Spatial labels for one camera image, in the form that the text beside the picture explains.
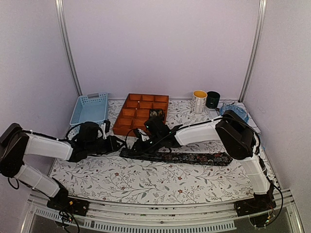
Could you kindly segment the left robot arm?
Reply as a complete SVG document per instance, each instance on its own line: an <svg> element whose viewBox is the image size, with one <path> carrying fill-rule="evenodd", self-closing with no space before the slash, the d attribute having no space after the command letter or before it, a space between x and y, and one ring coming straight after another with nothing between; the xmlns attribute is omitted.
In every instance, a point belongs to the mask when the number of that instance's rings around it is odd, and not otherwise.
<svg viewBox="0 0 311 233"><path fill-rule="evenodd" d="M77 163L89 156L102 156L121 149L125 142L107 135L110 122L78 124L78 133L63 139L24 130L12 123L0 137L0 172L46 195L62 211L72 207L68 190L54 178L26 164L24 156L36 155Z"/></svg>

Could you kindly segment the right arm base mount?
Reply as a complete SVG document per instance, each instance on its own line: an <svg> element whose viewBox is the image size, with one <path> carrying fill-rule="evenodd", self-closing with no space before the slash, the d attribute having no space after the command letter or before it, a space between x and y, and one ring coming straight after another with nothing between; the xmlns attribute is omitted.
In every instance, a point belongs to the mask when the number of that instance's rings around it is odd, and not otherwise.
<svg viewBox="0 0 311 233"><path fill-rule="evenodd" d="M234 202L234 209L238 216L246 216L256 214L262 211L276 208L274 196L269 194L257 195L254 194L252 199L239 200Z"/></svg>

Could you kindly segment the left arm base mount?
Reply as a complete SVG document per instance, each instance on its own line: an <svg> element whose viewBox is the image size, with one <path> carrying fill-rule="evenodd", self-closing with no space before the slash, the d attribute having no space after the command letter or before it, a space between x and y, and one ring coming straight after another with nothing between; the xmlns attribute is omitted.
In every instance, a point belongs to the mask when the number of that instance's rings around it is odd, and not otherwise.
<svg viewBox="0 0 311 233"><path fill-rule="evenodd" d="M68 190L55 178L53 180L58 184L60 190L55 197L49 198L47 207L58 211L66 210L74 215L86 216L90 202L69 197Z"/></svg>

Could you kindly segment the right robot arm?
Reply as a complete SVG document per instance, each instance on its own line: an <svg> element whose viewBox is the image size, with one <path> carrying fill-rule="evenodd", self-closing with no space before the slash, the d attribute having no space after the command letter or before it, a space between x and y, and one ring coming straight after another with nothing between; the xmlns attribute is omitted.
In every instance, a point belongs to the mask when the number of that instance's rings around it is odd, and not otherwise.
<svg viewBox="0 0 311 233"><path fill-rule="evenodd" d="M268 178L265 163L259 155L260 138L232 110L214 119L186 126L177 125L171 129L157 117L147 120L144 125L151 137L148 140L138 139L130 150L131 154L153 155L163 147L180 148L188 144L221 140L227 154L241 163L251 181L253 210L261 212L270 204L274 184Z"/></svg>

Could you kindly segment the dark floral necktie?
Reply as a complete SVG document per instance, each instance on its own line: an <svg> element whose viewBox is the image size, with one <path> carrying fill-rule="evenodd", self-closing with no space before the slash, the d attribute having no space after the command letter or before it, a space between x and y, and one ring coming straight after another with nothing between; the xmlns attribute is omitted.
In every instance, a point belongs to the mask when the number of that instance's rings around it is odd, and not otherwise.
<svg viewBox="0 0 311 233"><path fill-rule="evenodd" d="M136 154L130 149L125 148L121 150L120 157L150 162L183 163L202 166L228 166L233 161L233 158L231 158L226 152L210 154L158 151L153 154Z"/></svg>

